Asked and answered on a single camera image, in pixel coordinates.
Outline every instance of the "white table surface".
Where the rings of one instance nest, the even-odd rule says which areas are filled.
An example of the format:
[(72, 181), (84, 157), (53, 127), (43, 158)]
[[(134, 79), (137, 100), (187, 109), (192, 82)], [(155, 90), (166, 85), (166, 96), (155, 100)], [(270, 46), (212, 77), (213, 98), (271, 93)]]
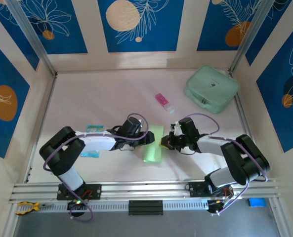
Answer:
[[(195, 70), (122, 70), (59, 74), (44, 120), (29, 182), (58, 182), (43, 170), (41, 146), (64, 126), (85, 131), (88, 124), (110, 129), (122, 125), (128, 114), (144, 115), (150, 124), (170, 124), (191, 113), (212, 116), (221, 126), (216, 134), (235, 138), (243, 134), (234, 101), (220, 114), (213, 115), (183, 94), (186, 81)], [(175, 108), (169, 114), (155, 99), (162, 93)], [(200, 133), (216, 130), (206, 117), (192, 117)], [(143, 162), (143, 147), (130, 151), (101, 151), (99, 158), (79, 157), (75, 167), (87, 182), (162, 181), (203, 179), (206, 174), (226, 167), (223, 157), (211, 154), (185, 156), (163, 149), (160, 164)]]

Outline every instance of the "light green sponge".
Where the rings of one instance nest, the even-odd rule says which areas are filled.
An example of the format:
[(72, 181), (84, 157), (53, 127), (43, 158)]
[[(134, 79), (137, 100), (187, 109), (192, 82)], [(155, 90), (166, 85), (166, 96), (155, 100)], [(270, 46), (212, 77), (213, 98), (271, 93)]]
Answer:
[(149, 125), (149, 131), (154, 133), (155, 141), (145, 146), (143, 160), (144, 162), (161, 163), (163, 161), (163, 158), (162, 147), (160, 146), (160, 142), (164, 134), (164, 127), (157, 125)]

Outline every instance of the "white wall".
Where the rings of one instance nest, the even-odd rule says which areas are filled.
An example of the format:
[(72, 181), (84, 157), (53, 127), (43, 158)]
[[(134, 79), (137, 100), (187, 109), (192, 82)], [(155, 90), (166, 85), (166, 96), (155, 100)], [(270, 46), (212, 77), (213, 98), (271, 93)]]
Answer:
[(0, 233), (7, 217), (5, 210), (14, 183), (25, 172), (33, 143), (36, 139), (34, 128), (43, 95), (51, 86), (52, 76), (42, 63), (35, 72), (12, 38), (0, 23), (0, 49), (22, 77), (30, 90), (21, 111), (9, 149), (4, 159), (0, 158)]
[(210, 0), (185, 0), (176, 52), (108, 53), (98, 2), (72, 0), (88, 54), (49, 58), (58, 72), (128, 68), (228, 68), (236, 51), (197, 52)]
[(293, 149), (284, 153), (256, 85), (256, 80), (293, 31), (293, 0), (261, 52), (249, 67), (243, 59), (234, 77), (241, 82), (241, 97), (257, 145), (270, 163), (270, 174), (281, 184), (282, 196), (293, 220)]

